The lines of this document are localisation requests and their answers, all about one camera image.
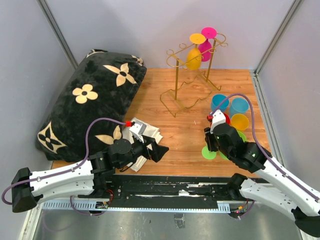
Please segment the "red wine glass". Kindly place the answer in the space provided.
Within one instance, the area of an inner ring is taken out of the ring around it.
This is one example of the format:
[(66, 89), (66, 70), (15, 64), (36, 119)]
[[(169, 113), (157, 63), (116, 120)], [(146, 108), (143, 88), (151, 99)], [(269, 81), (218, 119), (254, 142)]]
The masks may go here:
[(223, 115), (225, 116), (225, 122), (230, 125), (231, 123), (231, 120), (230, 120), (230, 117), (224, 112)]

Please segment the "yellow wine glass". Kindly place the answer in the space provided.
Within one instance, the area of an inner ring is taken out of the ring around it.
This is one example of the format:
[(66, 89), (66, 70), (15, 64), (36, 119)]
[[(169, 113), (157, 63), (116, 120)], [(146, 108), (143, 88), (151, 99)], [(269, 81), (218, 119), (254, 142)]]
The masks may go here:
[(245, 131), (249, 127), (249, 119), (241, 113), (236, 113), (231, 117), (230, 124), (238, 131)]

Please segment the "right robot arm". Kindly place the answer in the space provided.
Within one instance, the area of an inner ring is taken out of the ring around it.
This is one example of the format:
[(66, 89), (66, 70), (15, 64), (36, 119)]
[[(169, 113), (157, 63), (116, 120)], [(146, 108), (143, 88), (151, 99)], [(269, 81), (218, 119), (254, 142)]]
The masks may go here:
[(270, 189), (235, 173), (226, 188), (230, 199), (243, 197), (258, 201), (293, 220), (306, 234), (320, 236), (318, 190), (288, 171), (258, 143), (243, 141), (237, 130), (227, 123), (206, 127), (204, 139), (210, 151), (220, 151), (240, 169), (256, 174), (274, 187)]

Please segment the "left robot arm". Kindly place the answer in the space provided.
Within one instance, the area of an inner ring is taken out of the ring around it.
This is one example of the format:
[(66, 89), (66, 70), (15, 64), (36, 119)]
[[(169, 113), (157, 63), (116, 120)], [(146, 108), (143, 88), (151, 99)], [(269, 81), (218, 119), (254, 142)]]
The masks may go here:
[(101, 198), (107, 193), (104, 183), (107, 176), (134, 164), (139, 157), (157, 163), (168, 151), (167, 146), (157, 144), (154, 138), (134, 143), (120, 139), (82, 162), (46, 171), (21, 168), (11, 182), (12, 212), (26, 212), (40, 203), (70, 196)]

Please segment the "green wine glass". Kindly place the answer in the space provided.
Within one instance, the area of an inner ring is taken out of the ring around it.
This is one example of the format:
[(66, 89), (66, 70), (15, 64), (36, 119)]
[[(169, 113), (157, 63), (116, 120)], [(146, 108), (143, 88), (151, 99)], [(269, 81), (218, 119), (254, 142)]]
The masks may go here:
[[(237, 131), (238, 135), (241, 137), (241, 139), (246, 142), (247, 141), (247, 137), (245, 136), (245, 134), (241, 131)], [(224, 160), (228, 160), (228, 158), (220, 151), (219, 155), (222, 159)]]
[(202, 148), (201, 154), (207, 160), (213, 160), (217, 156), (217, 152), (216, 151), (209, 151), (207, 145)]

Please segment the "light blue wine glass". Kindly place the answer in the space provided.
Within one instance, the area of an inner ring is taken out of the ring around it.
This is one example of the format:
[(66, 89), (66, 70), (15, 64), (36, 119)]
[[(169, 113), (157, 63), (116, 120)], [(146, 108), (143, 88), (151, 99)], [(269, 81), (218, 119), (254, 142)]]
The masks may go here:
[(249, 103), (245, 98), (237, 97), (231, 101), (229, 108), (229, 116), (233, 117), (235, 114), (245, 114), (249, 109)]

